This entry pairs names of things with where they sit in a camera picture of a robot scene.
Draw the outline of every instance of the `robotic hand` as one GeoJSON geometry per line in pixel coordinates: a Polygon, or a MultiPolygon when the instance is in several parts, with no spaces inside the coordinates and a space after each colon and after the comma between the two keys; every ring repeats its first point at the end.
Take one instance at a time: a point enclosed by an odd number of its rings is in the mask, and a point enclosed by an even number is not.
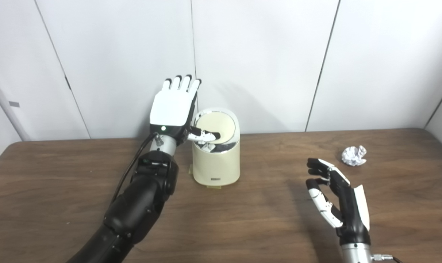
{"type": "Polygon", "coordinates": [[[150,114],[151,135],[122,176],[101,227],[68,263],[121,263],[134,244],[144,239],[174,193],[179,168],[176,147],[188,140],[213,141],[219,133],[191,126],[201,80],[187,75],[181,82],[167,79],[156,95],[150,114]],[[150,151],[140,155],[152,140],[150,151]],[[138,161],[129,186],[119,195],[125,177],[138,161]]]}
{"type": "Polygon", "coordinates": [[[391,255],[370,253],[370,218],[364,188],[351,187],[351,182],[331,163],[309,158],[309,174],[320,178],[305,183],[309,194],[324,219],[336,229],[345,263],[370,263],[371,261],[395,260],[391,255]],[[328,185],[339,198],[339,209],[323,194],[319,185],[328,185]]]}
{"type": "Polygon", "coordinates": [[[201,80],[193,81],[191,75],[176,76],[174,81],[167,79],[162,90],[154,97],[149,116],[151,133],[159,133],[161,137],[171,137],[177,146],[187,139],[194,141],[214,141],[220,138],[219,133],[200,130],[191,126],[195,101],[201,80]]]}

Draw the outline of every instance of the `cable connector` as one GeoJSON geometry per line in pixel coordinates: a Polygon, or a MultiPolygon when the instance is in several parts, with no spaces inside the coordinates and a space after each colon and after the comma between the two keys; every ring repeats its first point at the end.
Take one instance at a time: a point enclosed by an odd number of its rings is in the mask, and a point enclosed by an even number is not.
{"type": "Polygon", "coordinates": [[[156,141],[156,145],[157,145],[158,147],[161,147],[162,145],[164,145],[164,141],[162,140],[161,135],[157,134],[157,135],[154,137],[154,140],[156,141]]]}
{"type": "Polygon", "coordinates": [[[373,261],[393,260],[393,256],[385,255],[385,254],[373,254],[372,255],[372,260],[373,261]]]}

